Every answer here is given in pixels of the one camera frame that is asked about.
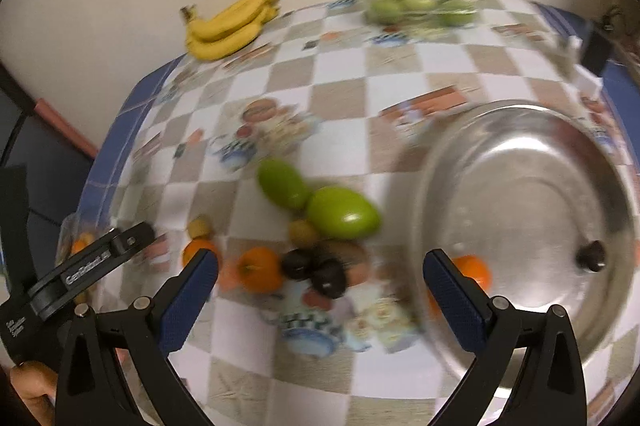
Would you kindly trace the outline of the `person's left hand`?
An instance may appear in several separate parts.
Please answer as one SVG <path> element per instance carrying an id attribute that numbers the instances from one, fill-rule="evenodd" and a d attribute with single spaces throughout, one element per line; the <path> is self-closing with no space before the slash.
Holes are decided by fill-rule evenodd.
<path id="1" fill-rule="evenodd" d="M 58 374 L 38 361 L 15 365 L 9 374 L 14 390 L 34 419 L 40 425 L 53 426 Z"/>

